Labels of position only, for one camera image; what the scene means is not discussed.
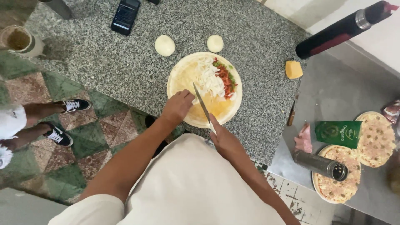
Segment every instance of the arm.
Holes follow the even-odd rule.
[[[210,133],[217,151],[228,160],[242,179],[266,204],[273,207],[287,225],[300,225],[300,222],[283,200],[268,184],[267,180],[258,172],[253,162],[248,157],[240,141],[226,128],[221,126],[217,119],[210,114],[210,119],[215,131]]]
[[[193,99],[194,95],[188,90],[172,96],[154,124],[115,154],[98,172],[81,194],[80,200],[92,195],[108,194],[125,202],[157,147],[182,122],[193,106]]]

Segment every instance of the metal shaker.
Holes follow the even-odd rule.
[[[338,161],[303,151],[295,152],[293,154],[293,160],[295,163],[311,170],[312,172],[319,173],[337,181],[344,181],[347,178],[347,167]]]
[[[39,0],[39,2],[43,2],[65,20],[72,18],[72,11],[63,0]]]

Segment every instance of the white shorts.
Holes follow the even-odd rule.
[[[15,136],[26,126],[26,113],[22,105],[8,105],[0,108],[0,140],[18,138]],[[11,161],[12,152],[0,144],[0,169]]]

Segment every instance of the granite countertop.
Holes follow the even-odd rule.
[[[118,0],[66,0],[74,19],[62,20],[38,4],[25,26],[44,40],[46,57],[33,63],[58,72],[139,110],[158,116],[167,101],[173,66],[194,52],[208,51],[207,38],[224,39],[219,53],[237,69],[243,100],[226,128],[251,158],[271,164],[300,79],[289,80],[287,60],[300,61],[297,43],[308,34],[255,0],[143,1],[130,36],[110,30]],[[171,37],[176,51],[162,57],[154,41]],[[207,137],[207,129],[184,126]]]

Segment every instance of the red thermos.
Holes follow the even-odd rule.
[[[380,1],[365,9],[360,9],[298,44],[296,54],[306,59],[321,53],[363,33],[372,25],[391,16],[392,10],[398,8],[386,1]]]

